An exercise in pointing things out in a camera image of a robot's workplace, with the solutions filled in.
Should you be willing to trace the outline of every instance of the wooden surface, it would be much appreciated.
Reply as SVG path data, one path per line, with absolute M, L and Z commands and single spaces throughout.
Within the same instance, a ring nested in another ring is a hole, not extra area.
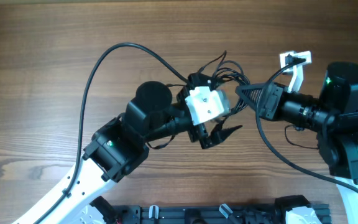
M 328 63 L 358 63 L 358 2 L 0 6 L 0 223 L 19 218 L 73 165 L 86 80 L 104 50 L 119 42 L 151 48 L 184 75 L 227 50 L 228 59 L 239 62 L 252 83 L 266 81 L 278 69 L 279 53 L 311 50 L 313 64 L 305 68 L 301 92 L 318 96 Z M 108 56 L 89 92 L 84 144 L 123 112 L 136 88 L 149 80 L 180 82 L 137 49 L 119 49 Z M 230 99 L 237 99 L 234 85 L 225 90 Z M 104 196 L 115 205 L 218 205 L 303 194 L 329 203 L 334 223 L 347 222 L 336 186 L 280 162 L 257 134 L 253 111 L 237 114 L 227 126 L 237 124 L 244 127 L 208 150 L 190 143 L 187 134 L 179 135 L 164 150 L 151 151 Z M 264 122 L 276 148 L 294 163 L 328 175 L 317 151 L 286 143 L 284 125 Z M 315 134 L 308 131 L 290 131 L 290 137 L 316 144 Z

